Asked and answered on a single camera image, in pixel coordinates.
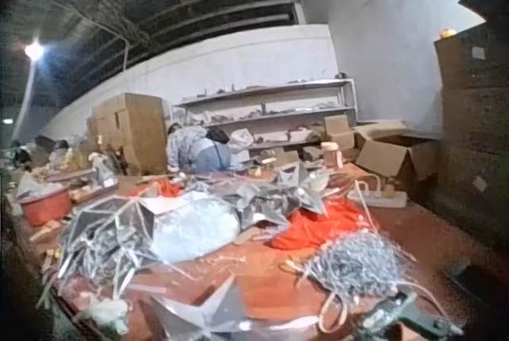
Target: worker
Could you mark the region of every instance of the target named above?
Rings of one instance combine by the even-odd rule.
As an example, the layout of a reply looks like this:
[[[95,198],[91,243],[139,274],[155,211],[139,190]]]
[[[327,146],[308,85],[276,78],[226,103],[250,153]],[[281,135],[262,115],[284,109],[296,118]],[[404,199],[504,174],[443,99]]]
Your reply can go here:
[[[32,170],[32,157],[29,152],[21,147],[19,141],[14,140],[12,147],[14,148],[13,164],[15,168],[23,170]]]
[[[65,160],[65,154],[69,149],[69,144],[65,140],[59,140],[55,144],[55,149],[49,155],[49,167],[58,169]]]
[[[170,172],[202,174],[230,168],[230,150],[225,144],[208,138],[208,130],[202,126],[172,124],[168,129],[166,156]]]

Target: ceiling light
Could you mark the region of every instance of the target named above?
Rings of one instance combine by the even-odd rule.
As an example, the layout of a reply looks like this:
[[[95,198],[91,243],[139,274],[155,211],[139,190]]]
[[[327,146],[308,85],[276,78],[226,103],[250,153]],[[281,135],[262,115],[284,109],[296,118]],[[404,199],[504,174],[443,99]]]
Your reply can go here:
[[[34,41],[31,45],[25,47],[25,53],[33,61],[38,61],[45,53],[45,49],[38,41]]]

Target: red cloth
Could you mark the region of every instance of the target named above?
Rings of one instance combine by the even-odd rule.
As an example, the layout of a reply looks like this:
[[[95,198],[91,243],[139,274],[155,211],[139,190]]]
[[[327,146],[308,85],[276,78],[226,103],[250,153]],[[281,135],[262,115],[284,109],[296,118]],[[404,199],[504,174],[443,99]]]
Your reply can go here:
[[[171,184],[168,178],[157,178],[156,180],[150,181],[148,184],[144,184],[142,186],[137,186],[133,188],[127,195],[128,196],[139,196],[142,192],[144,192],[147,188],[151,188],[157,184],[159,189],[159,194],[161,196],[165,196],[167,198],[174,198],[181,193],[181,188],[179,188],[175,184]]]
[[[363,212],[345,198],[325,201],[328,216],[300,209],[290,217],[291,226],[270,241],[273,248],[318,248],[343,232],[369,228]]]

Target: glue gun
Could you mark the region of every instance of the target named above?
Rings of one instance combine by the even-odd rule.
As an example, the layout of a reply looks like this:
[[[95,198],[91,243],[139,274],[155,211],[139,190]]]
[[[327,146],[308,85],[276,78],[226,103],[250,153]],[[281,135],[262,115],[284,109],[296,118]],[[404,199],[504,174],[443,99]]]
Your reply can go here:
[[[392,340],[394,338],[390,337],[390,333],[399,322],[424,339],[443,341],[455,335],[463,335],[459,327],[443,317],[422,312],[415,304],[417,297],[417,293],[411,289],[400,289],[395,296],[379,302],[360,317],[354,330],[355,340]]]

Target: workbench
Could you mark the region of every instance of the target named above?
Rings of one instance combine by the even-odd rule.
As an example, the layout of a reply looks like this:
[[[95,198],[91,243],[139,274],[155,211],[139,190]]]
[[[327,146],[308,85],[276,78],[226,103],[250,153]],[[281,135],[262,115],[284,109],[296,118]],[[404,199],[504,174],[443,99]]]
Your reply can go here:
[[[348,164],[344,171],[353,178],[366,173]],[[120,177],[117,194],[125,195],[138,180],[137,177]],[[509,281],[507,260],[492,250],[481,246],[468,234],[449,225],[443,219],[422,206],[409,202],[402,209],[376,209],[371,213],[380,224],[380,230],[387,233],[406,252],[417,259],[412,278],[429,289],[458,324],[472,318],[472,306],[468,298],[458,291],[445,276],[445,268],[460,259],[468,259],[484,267],[494,276]],[[49,248],[56,247],[59,229],[47,234],[40,241],[31,243],[29,237],[38,229],[32,228],[22,217],[13,217],[16,243],[23,257],[39,273],[43,255]],[[232,273],[243,294],[247,315],[260,319],[294,320],[302,316],[316,315],[328,295],[318,285],[303,280],[295,286],[297,275],[282,268],[289,258],[306,258],[314,250],[275,250],[263,242],[249,241],[241,246],[227,245],[216,252],[193,261],[178,263],[178,267],[192,277],[164,266],[158,266],[138,273],[133,283],[165,287],[168,298],[188,304],[199,304],[216,290]],[[94,292],[83,278],[64,289],[62,296],[52,294],[69,316],[77,312],[77,303],[83,293]],[[150,294],[126,289],[122,298],[132,307],[128,314],[129,334],[125,339],[161,339],[161,328],[151,312]],[[371,308],[372,300],[361,300],[356,311]],[[332,324],[335,313],[329,313],[327,322]],[[87,339],[99,338],[97,327],[89,320],[77,324]],[[315,328],[309,333],[313,339],[330,339],[325,335],[317,338]],[[404,339],[416,337],[410,330],[404,330]]]

